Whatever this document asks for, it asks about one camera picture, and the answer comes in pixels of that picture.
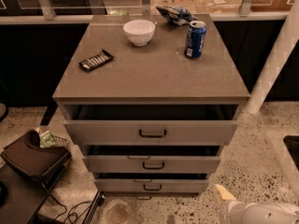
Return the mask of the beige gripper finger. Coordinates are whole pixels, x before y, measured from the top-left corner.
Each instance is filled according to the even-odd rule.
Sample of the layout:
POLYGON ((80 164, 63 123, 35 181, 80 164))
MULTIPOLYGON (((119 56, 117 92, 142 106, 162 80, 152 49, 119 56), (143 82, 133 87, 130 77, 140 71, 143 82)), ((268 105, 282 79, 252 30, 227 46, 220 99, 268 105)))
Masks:
POLYGON ((216 184, 215 189, 219 193, 223 201, 235 201, 235 196, 223 185, 216 184))

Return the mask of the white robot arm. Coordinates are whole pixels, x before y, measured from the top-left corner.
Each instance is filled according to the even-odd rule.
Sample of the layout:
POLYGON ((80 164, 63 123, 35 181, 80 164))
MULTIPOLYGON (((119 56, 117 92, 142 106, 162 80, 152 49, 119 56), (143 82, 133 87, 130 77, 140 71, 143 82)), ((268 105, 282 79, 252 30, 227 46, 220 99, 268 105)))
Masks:
MULTIPOLYGON (((278 34, 278 38, 263 66, 246 110, 256 114, 272 89, 299 39, 299 0, 292 8, 278 34)), ((216 185, 222 198, 220 224, 298 224, 299 208, 290 203, 244 203, 224 188, 216 185)))

